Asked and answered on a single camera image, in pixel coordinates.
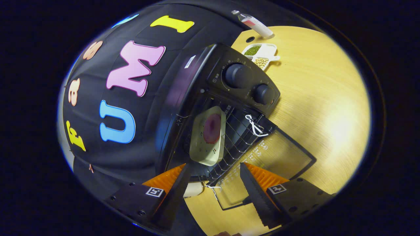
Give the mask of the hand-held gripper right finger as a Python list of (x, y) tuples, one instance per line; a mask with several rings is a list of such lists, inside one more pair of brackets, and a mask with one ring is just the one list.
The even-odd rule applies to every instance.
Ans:
[(269, 229), (299, 221), (335, 196), (304, 178), (288, 180), (246, 162), (240, 163), (240, 178), (261, 222)]

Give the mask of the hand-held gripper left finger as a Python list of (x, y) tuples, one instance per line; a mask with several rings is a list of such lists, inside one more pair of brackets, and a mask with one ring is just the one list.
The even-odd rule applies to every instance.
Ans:
[(105, 203), (133, 223), (160, 231), (171, 229), (191, 176), (190, 164), (174, 167), (144, 183), (129, 183)]

